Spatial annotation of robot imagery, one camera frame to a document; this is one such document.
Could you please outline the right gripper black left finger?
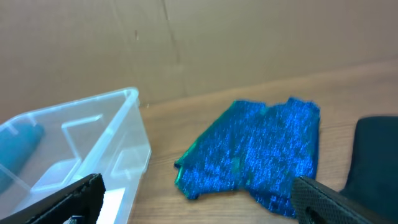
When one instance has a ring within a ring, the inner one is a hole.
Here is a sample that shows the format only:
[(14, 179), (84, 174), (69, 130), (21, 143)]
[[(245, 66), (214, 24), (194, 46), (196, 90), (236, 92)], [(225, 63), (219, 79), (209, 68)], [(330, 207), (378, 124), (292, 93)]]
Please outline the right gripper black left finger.
[(1, 224), (95, 224), (104, 202), (101, 174), (90, 174), (31, 206), (1, 220)]

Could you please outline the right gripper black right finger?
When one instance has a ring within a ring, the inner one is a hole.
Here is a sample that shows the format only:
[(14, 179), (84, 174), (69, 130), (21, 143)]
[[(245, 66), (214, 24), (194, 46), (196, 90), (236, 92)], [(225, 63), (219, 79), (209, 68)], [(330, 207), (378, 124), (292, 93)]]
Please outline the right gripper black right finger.
[(306, 176), (294, 179), (290, 199), (299, 224), (393, 224)]

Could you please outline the black garment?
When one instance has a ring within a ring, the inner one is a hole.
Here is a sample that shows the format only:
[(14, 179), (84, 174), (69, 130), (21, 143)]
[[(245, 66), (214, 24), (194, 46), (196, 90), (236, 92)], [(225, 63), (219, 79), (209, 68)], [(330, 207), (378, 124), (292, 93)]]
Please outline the black garment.
[(397, 223), (397, 117), (358, 120), (341, 195)]

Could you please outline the sparkly blue garment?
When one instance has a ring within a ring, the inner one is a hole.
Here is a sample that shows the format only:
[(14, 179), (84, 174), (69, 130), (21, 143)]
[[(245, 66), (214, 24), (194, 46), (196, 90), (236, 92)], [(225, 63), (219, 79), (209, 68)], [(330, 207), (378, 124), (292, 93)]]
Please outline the sparkly blue garment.
[(295, 218), (293, 181), (316, 177), (319, 126), (312, 101), (236, 100), (175, 161), (175, 186), (190, 200), (244, 190), (270, 212)]

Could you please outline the blue denim jeans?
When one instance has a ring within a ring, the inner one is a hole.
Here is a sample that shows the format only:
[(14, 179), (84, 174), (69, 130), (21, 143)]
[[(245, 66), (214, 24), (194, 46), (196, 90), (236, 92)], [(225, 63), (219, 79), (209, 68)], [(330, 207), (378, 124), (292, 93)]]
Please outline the blue denim jeans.
[(1, 193), (19, 178), (43, 135), (39, 124), (17, 123), (1, 130)]

